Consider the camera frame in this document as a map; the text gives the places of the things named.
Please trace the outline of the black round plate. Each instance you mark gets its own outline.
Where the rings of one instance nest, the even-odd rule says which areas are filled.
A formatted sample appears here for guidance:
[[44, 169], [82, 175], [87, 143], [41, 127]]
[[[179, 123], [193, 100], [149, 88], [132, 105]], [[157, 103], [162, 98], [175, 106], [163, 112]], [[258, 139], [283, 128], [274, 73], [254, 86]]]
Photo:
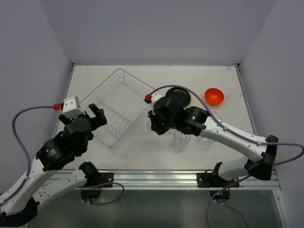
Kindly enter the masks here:
[[177, 102], [183, 108], [186, 108], [191, 102], [191, 96], [187, 90], [181, 87], [170, 88], [166, 92], [166, 96]]

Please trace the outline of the clear glass cup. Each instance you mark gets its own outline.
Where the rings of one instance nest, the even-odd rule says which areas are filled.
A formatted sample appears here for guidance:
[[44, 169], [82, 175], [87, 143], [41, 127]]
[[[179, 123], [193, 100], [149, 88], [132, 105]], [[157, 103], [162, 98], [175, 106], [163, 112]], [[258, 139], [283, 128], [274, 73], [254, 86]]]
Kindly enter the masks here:
[[209, 139], [209, 138], [204, 138], [204, 137], [200, 137], [199, 138], [199, 145], [202, 147], [202, 148], [209, 148], [211, 147], [216, 141], [215, 140], [212, 140], [212, 139]]
[[149, 131], [151, 131], [151, 130], [152, 130], [152, 129], [151, 129], [152, 123], [151, 123], [150, 118], [148, 118], [148, 119], [146, 120], [146, 125], [147, 125], [147, 129], [148, 129]]
[[182, 150], [190, 142], [190, 135], [176, 131], [173, 134], [173, 146], [176, 150]]
[[222, 121], [222, 117], [219, 113], [217, 112], [212, 112], [212, 115], [213, 115], [213, 119], [218, 119], [219, 121]]

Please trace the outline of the orange plastic bowl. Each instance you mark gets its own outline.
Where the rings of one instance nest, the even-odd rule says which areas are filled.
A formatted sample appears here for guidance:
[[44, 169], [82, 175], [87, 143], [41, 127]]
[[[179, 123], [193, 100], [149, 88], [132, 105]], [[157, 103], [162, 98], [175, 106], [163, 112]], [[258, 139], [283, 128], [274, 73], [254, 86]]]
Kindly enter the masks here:
[[209, 88], [205, 91], [205, 100], [210, 105], [219, 105], [224, 101], [224, 94], [217, 88]]

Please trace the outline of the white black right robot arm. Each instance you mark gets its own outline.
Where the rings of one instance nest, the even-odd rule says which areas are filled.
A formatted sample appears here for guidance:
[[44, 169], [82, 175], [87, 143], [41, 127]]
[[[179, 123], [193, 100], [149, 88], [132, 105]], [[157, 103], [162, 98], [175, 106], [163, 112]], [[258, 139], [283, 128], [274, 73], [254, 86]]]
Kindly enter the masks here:
[[146, 95], [145, 102], [151, 104], [148, 112], [151, 129], [158, 135], [175, 129], [185, 135], [200, 136], [219, 142], [241, 153], [243, 157], [230, 162], [216, 164], [211, 177], [232, 181], [250, 175], [258, 180], [271, 179], [276, 158], [278, 138], [270, 135], [260, 137], [234, 128], [199, 107], [183, 108], [168, 96], [157, 93]]

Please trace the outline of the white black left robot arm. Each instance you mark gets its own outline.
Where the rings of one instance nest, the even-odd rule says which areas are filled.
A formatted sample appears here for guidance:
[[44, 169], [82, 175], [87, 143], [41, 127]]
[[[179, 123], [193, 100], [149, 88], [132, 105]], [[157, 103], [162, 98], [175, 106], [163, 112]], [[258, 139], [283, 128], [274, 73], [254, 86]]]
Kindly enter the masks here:
[[0, 225], [2, 227], [22, 227], [38, 213], [38, 209], [51, 200], [78, 187], [100, 184], [100, 174], [91, 162], [82, 163], [68, 177], [47, 186], [44, 183], [75, 157], [87, 151], [93, 139], [93, 131], [107, 124], [103, 109], [90, 104], [94, 113], [90, 117], [78, 105], [70, 110], [64, 103], [54, 105], [62, 110], [59, 120], [64, 129], [53, 139], [44, 143], [32, 161], [28, 161], [25, 174], [0, 196]]

